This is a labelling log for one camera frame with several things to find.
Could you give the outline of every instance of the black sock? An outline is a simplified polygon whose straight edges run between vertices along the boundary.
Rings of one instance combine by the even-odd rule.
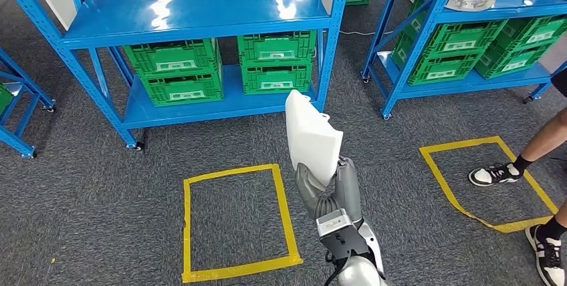
[[[537,238],[540,242],[545,241],[546,238],[553,238],[558,241],[566,231],[567,228],[560,225],[553,216],[547,224],[538,228]]]
[[[520,172],[520,174],[524,174],[524,171],[529,165],[532,164],[532,162],[533,161],[527,161],[526,159],[524,159],[522,155],[518,155],[518,158],[512,165]]]

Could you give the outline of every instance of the white cable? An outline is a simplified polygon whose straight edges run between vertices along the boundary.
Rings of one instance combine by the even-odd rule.
[[[358,35],[374,35],[376,32],[370,32],[370,33],[363,33],[363,32],[358,32],[358,31],[351,31],[351,32],[345,32],[345,31],[339,31],[342,34],[358,34]],[[388,31],[388,32],[384,32],[384,35],[386,34],[390,34],[392,33],[392,31]]]

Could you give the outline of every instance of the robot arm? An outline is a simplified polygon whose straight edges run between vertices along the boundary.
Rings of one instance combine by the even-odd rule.
[[[326,285],[338,275],[341,286],[387,286],[378,241],[362,218],[354,163],[338,155],[342,132],[309,100],[290,92],[286,128],[298,190],[336,268]],[[333,193],[322,196],[331,182]]]
[[[317,219],[329,212],[344,208],[352,222],[359,223],[362,220],[360,191],[352,160],[339,156],[336,175],[333,178],[335,191],[331,197],[322,198],[317,187],[311,184],[311,182],[317,181],[317,178],[305,164],[298,163],[296,184],[309,216]]]

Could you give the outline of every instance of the yellow floor tape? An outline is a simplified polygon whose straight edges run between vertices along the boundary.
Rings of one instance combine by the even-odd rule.
[[[273,176],[277,203],[279,205],[279,214],[281,217],[281,223],[283,225],[283,233],[286,237],[286,244],[288,246],[288,255],[286,257],[280,257],[246,265],[238,265],[218,269],[207,269],[202,271],[191,271],[191,192],[189,190],[189,186],[192,183],[206,179],[262,170],[270,170]],[[202,174],[200,176],[185,179],[183,182],[183,190],[185,192],[185,227],[183,228],[183,274],[181,275],[183,283],[238,277],[256,274],[263,271],[271,271],[274,269],[280,269],[293,265],[299,265],[303,263],[303,260],[301,259],[298,252],[298,246],[296,245],[296,238],[294,235],[292,220],[290,218],[288,202],[286,200],[286,192],[283,185],[284,183],[281,180],[281,174],[279,172],[279,166],[277,164],[262,164],[260,166],[236,168],[213,172],[210,174]]]
[[[512,233],[514,231],[520,231],[520,230],[522,230],[526,227],[530,227],[530,226],[533,226],[533,225],[536,225],[536,224],[546,223],[551,218],[551,216],[528,219],[528,220],[524,220],[524,221],[516,221],[516,222],[513,222],[513,223],[506,223],[506,224],[501,224],[501,225],[493,225],[493,224],[485,221],[484,219],[481,219],[481,218],[475,216],[474,214],[471,214],[470,212],[466,211],[459,204],[459,202],[455,198],[455,195],[453,194],[453,192],[449,188],[447,181],[445,181],[445,179],[443,178],[441,171],[439,171],[439,168],[437,168],[437,165],[433,161],[433,158],[431,158],[431,154],[434,153],[434,152],[440,152],[440,151],[444,151],[444,150],[452,150],[452,149],[457,149],[457,148],[478,146],[480,144],[498,144],[498,146],[508,155],[510,160],[516,159],[516,155],[510,150],[510,148],[508,148],[508,146],[506,146],[504,141],[499,136],[480,138],[480,139],[472,139],[472,140],[464,140],[464,141],[457,141],[457,142],[450,142],[450,143],[446,143],[446,144],[438,144],[438,145],[435,145],[435,146],[427,146],[427,147],[419,148],[419,151],[423,155],[425,162],[427,162],[427,164],[429,165],[429,168],[431,168],[433,175],[437,179],[439,186],[441,186],[441,190],[443,190],[443,192],[445,193],[445,196],[447,197],[447,199],[449,199],[449,202],[458,211],[462,212],[466,216],[469,216],[473,219],[476,219],[479,222],[483,223],[484,225],[486,225],[490,228],[496,229],[497,231],[500,231],[500,232],[503,232],[503,233]],[[524,177],[530,183],[530,185],[532,185],[532,188],[536,191],[536,193],[542,199],[544,204],[546,204],[546,206],[550,209],[550,211],[555,214],[558,210],[557,207],[551,201],[549,196],[544,192],[542,187],[536,182],[534,177],[528,171],[526,171],[524,173]]]

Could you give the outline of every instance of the black and white sneaker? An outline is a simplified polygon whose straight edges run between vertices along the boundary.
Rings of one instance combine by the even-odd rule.
[[[475,186],[486,187],[502,182],[516,182],[522,175],[510,162],[508,164],[495,164],[488,168],[475,169],[469,174],[469,180]]]
[[[546,238],[539,241],[536,233],[541,225],[525,229],[526,237],[536,252],[538,273],[547,286],[564,286],[565,270],[561,264],[561,241]]]

